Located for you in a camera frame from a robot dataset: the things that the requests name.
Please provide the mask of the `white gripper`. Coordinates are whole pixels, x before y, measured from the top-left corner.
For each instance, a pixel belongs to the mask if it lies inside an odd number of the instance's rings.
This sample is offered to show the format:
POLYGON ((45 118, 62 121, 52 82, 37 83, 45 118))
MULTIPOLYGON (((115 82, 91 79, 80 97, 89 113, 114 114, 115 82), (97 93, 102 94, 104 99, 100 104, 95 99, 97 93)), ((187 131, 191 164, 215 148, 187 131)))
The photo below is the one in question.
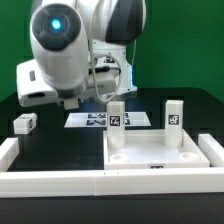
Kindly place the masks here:
POLYGON ((121 75, 118 66, 96 67, 96 79, 90 75, 84 91, 75 96, 60 96, 57 90, 44 81, 37 62, 32 59, 19 64, 16 68, 18 100, 23 107, 56 103, 63 104, 66 110, 75 109, 79 107, 79 100, 96 98, 96 93, 106 98, 117 92, 120 88, 121 75))

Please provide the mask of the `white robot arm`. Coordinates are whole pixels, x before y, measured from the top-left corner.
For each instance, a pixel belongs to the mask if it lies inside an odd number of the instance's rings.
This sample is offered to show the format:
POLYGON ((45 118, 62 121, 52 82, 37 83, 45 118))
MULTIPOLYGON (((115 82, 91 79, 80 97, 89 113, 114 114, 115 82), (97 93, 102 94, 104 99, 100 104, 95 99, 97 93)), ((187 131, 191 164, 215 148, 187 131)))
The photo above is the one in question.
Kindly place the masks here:
POLYGON ((73 109, 85 98, 110 101, 122 76, 97 66, 107 54, 94 52, 93 42, 126 46, 141 35, 145 21, 145 0, 33 0, 33 58, 16 68, 20 105, 73 109))

